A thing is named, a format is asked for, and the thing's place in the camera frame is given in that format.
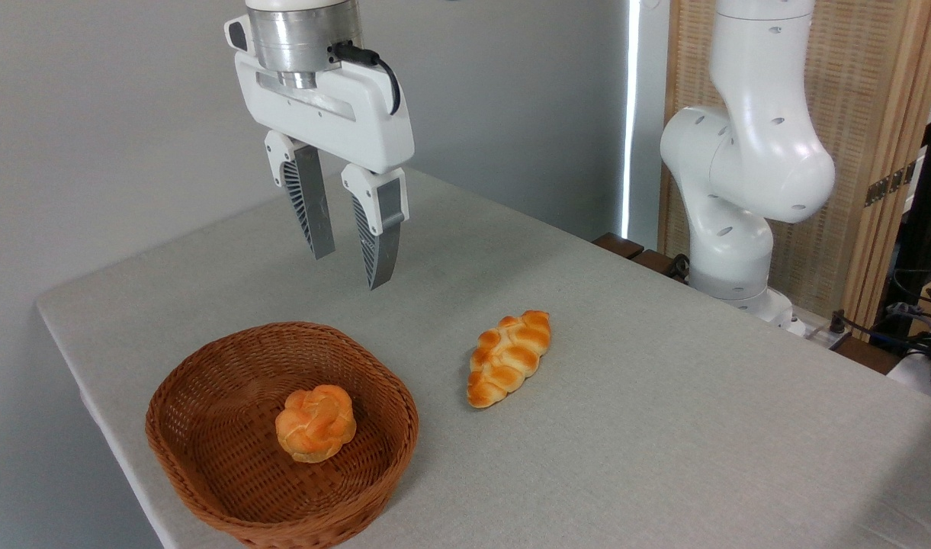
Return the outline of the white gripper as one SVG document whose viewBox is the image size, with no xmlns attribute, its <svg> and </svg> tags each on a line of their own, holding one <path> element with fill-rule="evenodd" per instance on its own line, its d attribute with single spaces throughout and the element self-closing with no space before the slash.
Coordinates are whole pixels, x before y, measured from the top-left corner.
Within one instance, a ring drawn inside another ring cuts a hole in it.
<svg viewBox="0 0 931 549">
<path fill-rule="evenodd" d="M 317 72 L 315 88 L 294 89 L 260 65 L 248 15 L 227 21 L 225 35 L 246 107 L 270 129 L 265 146 L 274 183 L 287 192 L 315 259 L 335 250 L 321 149 L 353 163 L 341 177 L 352 194 L 368 287 L 385 284 L 396 265 L 401 223 L 409 219 L 405 171 L 395 168 L 414 154 L 406 103 L 393 109 L 392 78 L 381 67 L 343 60 Z"/>
</svg>

